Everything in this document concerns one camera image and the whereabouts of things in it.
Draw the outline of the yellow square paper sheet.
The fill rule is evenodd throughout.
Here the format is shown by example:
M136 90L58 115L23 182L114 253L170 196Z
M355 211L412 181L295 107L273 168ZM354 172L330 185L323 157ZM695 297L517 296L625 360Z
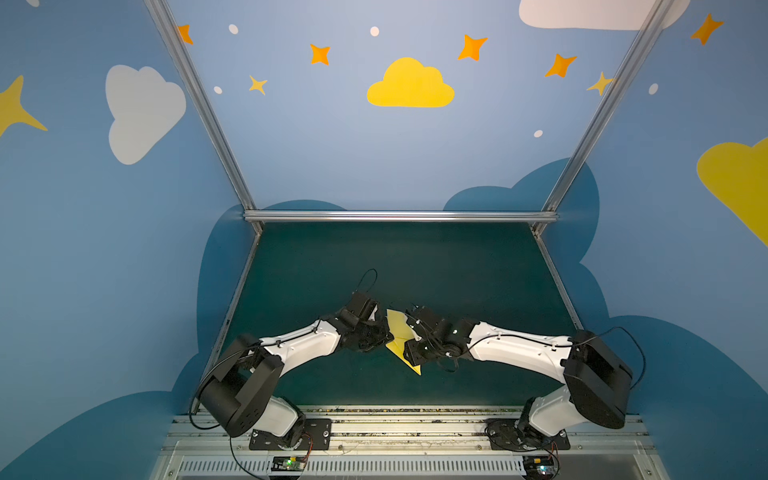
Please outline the yellow square paper sheet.
M387 349L397 356L407 367L413 370L417 375L421 374L420 366L411 365L404 356L405 344L409 340L416 338L412 329L406 321L406 314L401 311L388 309L386 312L389 332L393 339L386 344Z

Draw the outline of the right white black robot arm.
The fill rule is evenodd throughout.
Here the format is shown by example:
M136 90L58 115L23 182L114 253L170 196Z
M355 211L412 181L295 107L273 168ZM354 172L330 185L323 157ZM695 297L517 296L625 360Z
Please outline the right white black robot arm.
M515 423L489 429L503 449L543 450L582 423L613 430L625 426L632 370L593 332L542 336L487 322L451 324L410 314L405 324L415 337L405 342L403 357L414 367L441 359L497 362L560 383L550 394L529 399Z

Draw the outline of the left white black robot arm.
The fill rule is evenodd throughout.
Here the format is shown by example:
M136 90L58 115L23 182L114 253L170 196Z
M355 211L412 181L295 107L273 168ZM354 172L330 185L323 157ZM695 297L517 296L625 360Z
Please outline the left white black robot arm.
M274 395L281 377L339 349L367 353L393 339L387 320L376 313L353 323L326 316L276 337L243 334L206 374L194 399L231 438L256 430L275 437L281 448L295 448L305 436L306 416Z

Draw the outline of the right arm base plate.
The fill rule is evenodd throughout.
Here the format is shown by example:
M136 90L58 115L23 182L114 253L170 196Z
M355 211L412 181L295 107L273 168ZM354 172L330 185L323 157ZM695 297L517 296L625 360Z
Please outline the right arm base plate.
M565 431L552 437L544 436L532 427L518 426L519 420L512 418L490 419L486 421L484 434L494 450L512 452L532 452L544 450L571 449Z

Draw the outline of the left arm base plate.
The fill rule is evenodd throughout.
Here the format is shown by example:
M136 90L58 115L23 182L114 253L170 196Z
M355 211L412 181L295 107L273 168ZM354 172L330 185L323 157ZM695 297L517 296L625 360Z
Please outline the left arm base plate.
M332 433L330 418L300 419L285 435L275 436L269 432L254 429L249 437L251 451L325 451L329 449Z

